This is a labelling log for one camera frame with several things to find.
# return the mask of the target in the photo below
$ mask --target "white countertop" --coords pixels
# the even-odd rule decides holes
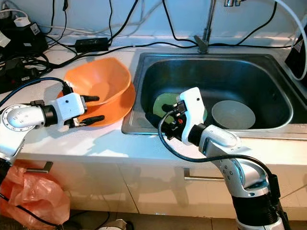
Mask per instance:
[[[163,53],[195,53],[197,50],[182,50],[164,47],[163,49],[142,48],[116,51],[101,57],[87,57],[72,64],[56,69],[46,77],[64,78],[66,71],[83,63],[105,57],[116,57],[125,64],[134,77],[141,52]],[[287,50],[264,50],[255,48],[210,48],[210,53],[268,53],[272,54],[284,67],[283,61]],[[56,47],[48,52],[52,63],[61,63],[73,56],[61,48]],[[52,81],[43,81],[29,86],[12,97],[5,106],[16,103],[27,103],[33,100],[55,99],[61,85]],[[0,100],[8,93],[0,95]],[[86,162],[168,162],[182,163],[173,156],[160,142],[158,136],[126,135],[121,132],[122,120],[110,126],[94,128],[81,127],[59,132],[56,126],[31,131],[26,137],[25,146],[19,159],[50,160],[50,161],[86,161]],[[177,140],[171,145],[182,154],[194,158],[203,157],[195,146],[184,146]],[[243,138],[242,144],[254,150],[254,157],[266,164],[307,165],[307,141],[251,139]]]

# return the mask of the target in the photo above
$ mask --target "black cylinder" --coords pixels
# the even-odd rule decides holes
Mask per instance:
[[[41,107],[45,117],[45,127],[55,125],[58,123],[57,112],[52,105],[45,105]]]
[[[270,195],[262,195],[254,198],[232,197],[236,210],[236,216],[242,224],[249,226],[265,226],[278,220],[273,209]]]
[[[0,185],[2,184],[4,178],[6,177],[6,174],[8,174],[10,167],[11,164],[8,161],[0,158]]]
[[[188,141],[193,145],[199,146],[201,141],[201,134],[205,128],[206,126],[204,124],[194,125],[189,133]]]

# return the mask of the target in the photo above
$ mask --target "white bowl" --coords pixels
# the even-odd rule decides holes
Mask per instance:
[[[216,123],[228,129],[248,129],[255,124],[254,112],[245,104],[236,101],[221,101],[212,110]]]

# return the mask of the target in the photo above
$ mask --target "faucet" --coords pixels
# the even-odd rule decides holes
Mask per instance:
[[[232,7],[234,3],[235,3],[235,6],[240,6],[242,1],[245,1],[245,0],[225,0],[224,6]],[[209,40],[210,40],[210,35],[211,35],[211,23],[212,23],[214,8],[215,8],[215,2],[216,0],[211,0],[207,26],[203,32],[202,39],[198,37],[197,35],[194,36],[194,39],[199,47],[198,52],[201,54],[208,53]]]

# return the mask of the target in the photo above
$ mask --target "orange bowl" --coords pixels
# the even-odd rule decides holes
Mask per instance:
[[[128,114],[133,107],[135,95],[134,85],[131,83],[127,90],[116,99],[102,105],[88,107],[87,112],[81,115],[79,120],[104,115],[105,119],[103,121],[96,122],[90,126],[102,127],[113,124]]]
[[[64,80],[69,81],[73,91],[80,95],[99,96],[99,101],[87,103],[88,106],[96,106],[108,103],[125,92],[130,86],[131,75],[120,61],[108,57],[69,70]]]

